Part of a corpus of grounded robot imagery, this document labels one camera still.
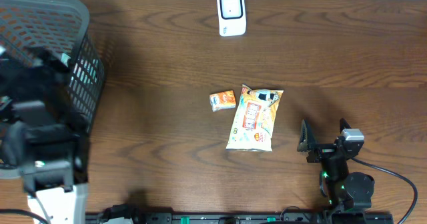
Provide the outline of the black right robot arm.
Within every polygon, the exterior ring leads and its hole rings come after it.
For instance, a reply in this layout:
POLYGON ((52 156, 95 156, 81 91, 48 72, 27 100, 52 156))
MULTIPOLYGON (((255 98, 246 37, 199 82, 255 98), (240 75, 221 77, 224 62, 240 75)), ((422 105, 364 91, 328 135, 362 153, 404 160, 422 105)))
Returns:
POLYGON ((321 181, 331 205, 341 211, 368 209, 372 206, 373 177, 361 172, 349 172, 347 161, 355 158, 364 144, 361 130, 340 119, 340 134, 333 143, 318 143, 306 120, 302 121, 298 152, 306 152, 308 163, 320 163, 321 181))

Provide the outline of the orange tissue pack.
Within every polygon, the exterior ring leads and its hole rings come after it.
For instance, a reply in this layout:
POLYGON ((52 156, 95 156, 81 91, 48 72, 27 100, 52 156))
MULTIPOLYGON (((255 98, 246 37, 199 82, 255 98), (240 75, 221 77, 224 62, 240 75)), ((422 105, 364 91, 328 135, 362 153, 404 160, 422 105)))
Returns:
POLYGON ((236 107, 236 98, 233 90, 211 94, 209 102, 213 112, 236 107))

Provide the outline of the mint green wipes pack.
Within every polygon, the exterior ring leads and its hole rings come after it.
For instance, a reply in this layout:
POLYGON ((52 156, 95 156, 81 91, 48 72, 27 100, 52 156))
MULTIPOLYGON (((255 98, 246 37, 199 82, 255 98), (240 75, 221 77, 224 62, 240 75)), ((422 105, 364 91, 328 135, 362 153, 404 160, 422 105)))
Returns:
POLYGON ((68 54, 66 54, 66 53, 62 53, 61 54, 61 62, 66 66, 66 67, 68 67, 69 66, 69 60, 70 60, 70 56, 68 56, 68 54))

